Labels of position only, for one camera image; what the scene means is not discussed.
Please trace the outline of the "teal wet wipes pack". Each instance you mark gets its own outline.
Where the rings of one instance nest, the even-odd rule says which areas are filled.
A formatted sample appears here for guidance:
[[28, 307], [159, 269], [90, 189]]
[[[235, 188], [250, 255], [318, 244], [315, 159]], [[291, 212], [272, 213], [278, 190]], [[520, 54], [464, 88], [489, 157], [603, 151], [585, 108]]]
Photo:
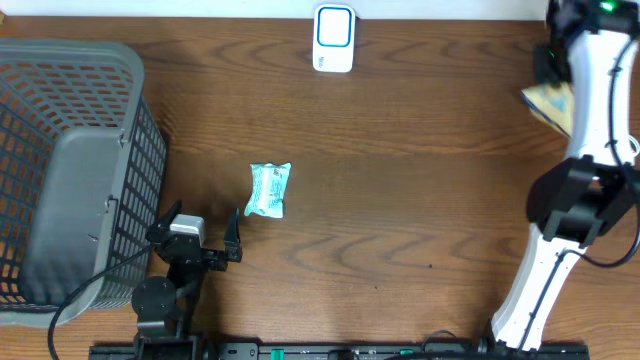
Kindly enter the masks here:
[[281, 219], [284, 217], [284, 197], [292, 168], [291, 163], [251, 164], [252, 192], [244, 215]]

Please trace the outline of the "orange yellow snack bag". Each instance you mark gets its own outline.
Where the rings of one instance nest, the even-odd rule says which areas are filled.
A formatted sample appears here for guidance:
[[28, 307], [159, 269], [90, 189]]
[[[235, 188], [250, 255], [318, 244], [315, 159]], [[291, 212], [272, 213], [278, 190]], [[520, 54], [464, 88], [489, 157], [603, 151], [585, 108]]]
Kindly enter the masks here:
[[521, 96], [530, 112], [567, 138], [573, 132], [574, 93], [569, 83], [539, 84], [525, 88]]

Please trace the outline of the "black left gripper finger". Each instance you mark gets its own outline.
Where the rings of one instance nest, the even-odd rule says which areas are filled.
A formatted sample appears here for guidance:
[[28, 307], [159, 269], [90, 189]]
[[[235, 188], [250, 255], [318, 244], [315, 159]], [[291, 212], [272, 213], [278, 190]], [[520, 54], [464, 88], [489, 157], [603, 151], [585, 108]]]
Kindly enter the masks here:
[[158, 217], [150, 226], [150, 235], [164, 235], [170, 231], [170, 225], [178, 214], [181, 213], [182, 201], [177, 200], [169, 210]]
[[223, 242], [225, 254], [228, 261], [241, 261], [243, 257], [243, 248], [239, 233], [240, 212], [235, 209], [227, 225]]

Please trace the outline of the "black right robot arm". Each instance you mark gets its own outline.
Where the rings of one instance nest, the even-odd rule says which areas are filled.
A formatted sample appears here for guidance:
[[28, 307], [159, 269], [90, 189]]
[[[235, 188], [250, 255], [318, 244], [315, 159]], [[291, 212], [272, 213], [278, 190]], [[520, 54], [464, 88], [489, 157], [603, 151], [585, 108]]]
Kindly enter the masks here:
[[510, 292], [477, 342], [447, 332], [418, 346], [226, 344], [233, 359], [585, 359], [581, 344], [544, 344], [546, 319], [587, 248], [639, 206], [639, 152], [630, 139], [629, 93], [639, 45], [635, 1], [552, 1], [548, 43], [534, 52], [536, 86], [573, 98], [564, 159], [532, 185], [530, 235]]

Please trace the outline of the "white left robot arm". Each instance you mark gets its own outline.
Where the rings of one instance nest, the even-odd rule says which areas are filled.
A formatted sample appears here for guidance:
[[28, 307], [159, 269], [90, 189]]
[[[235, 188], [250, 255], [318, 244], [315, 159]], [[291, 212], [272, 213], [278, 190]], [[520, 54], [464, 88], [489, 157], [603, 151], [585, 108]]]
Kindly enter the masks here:
[[137, 315], [134, 340], [136, 359], [211, 359], [214, 345], [192, 331], [193, 315], [205, 277], [224, 272], [242, 261], [240, 212], [235, 210], [224, 233], [222, 250], [204, 247], [204, 219], [185, 215], [182, 203], [171, 208], [148, 228], [145, 238], [153, 252], [169, 265], [167, 274], [143, 280], [134, 289], [131, 304]]

